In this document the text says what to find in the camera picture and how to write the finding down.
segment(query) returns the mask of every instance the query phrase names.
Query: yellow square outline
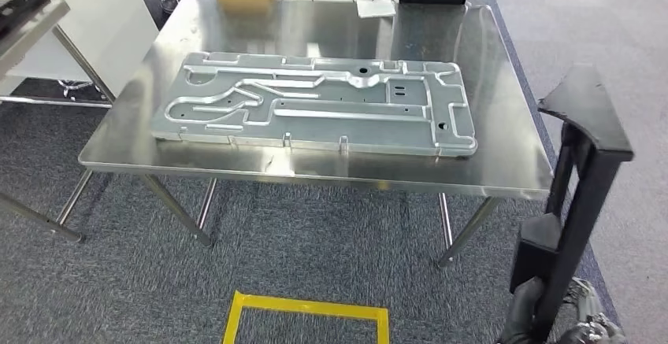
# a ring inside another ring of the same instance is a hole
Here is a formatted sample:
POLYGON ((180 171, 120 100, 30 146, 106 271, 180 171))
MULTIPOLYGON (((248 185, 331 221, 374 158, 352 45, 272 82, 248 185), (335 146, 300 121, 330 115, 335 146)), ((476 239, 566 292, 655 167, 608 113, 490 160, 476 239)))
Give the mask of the yellow square outline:
POLYGON ((303 301, 262 295, 242 294, 235 290, 232 307, 228 316, 221 344, 234 344, 236 332, 239 330, 241 309, 255 307, 256 309, 285 311, 289 313, 306 313, 316 315, 340 316, 343 318, 367 319, 376 321, 378 344, 390 343, 390 323, 388 310, 381 307, 367 307, 343 305, 340 303, 303 301))

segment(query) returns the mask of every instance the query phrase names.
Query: gray device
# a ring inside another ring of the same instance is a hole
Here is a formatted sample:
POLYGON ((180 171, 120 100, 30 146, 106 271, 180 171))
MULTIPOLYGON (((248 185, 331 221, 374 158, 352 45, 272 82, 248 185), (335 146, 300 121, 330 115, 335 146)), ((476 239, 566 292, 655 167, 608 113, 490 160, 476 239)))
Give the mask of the gray device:
POLYGON ((189 54, 151 122, 154 137, 425 156, 475 152, 453 63, 189 54))

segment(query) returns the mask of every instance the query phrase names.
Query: table top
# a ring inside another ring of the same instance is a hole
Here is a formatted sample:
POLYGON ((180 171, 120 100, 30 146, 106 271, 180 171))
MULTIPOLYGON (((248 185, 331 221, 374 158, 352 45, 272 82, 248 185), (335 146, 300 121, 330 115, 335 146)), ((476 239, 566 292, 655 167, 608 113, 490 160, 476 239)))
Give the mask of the table top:
POLYGON ((0 78, 69 12, 65 0, 51 0, 34 17, 0 41, 0 78))
POLYGON ((542 198, 551 183, 551 167, 487 6, 401 5, 393 19, 360 19, 350 2, 183 0, 79 161, 102 172, 508 198, 542 198), (438 158, 158 141, 150 119, 193 51, 456 62, 477 152, 438 158))

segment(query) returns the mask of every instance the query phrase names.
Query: black tray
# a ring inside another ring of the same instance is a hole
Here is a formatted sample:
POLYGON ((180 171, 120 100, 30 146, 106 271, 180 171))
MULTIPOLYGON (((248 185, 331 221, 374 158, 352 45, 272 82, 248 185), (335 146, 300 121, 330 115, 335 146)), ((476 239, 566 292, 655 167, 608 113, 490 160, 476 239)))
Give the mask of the black tray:
POLYGON ((0 6, 0 40, 23 25, 50 0, 10 0, 0 6))

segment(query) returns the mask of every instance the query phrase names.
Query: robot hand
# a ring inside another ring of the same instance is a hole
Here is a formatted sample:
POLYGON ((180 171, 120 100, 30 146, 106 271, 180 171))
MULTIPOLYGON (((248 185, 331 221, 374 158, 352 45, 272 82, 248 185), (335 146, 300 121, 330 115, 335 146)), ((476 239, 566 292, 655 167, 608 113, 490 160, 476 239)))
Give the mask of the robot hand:
MULTIPOLYGON (((531 338, 533 311, 543 294, 544 285, 537 277, 515 289, 499 344, 540 344, 531 338)), ((566 302, 577 305, 580 323, 569 329, 557 344, 622 344, 622 330, 610 322, 600 308, 599 297, 592 285, 573 279, 566 302)))

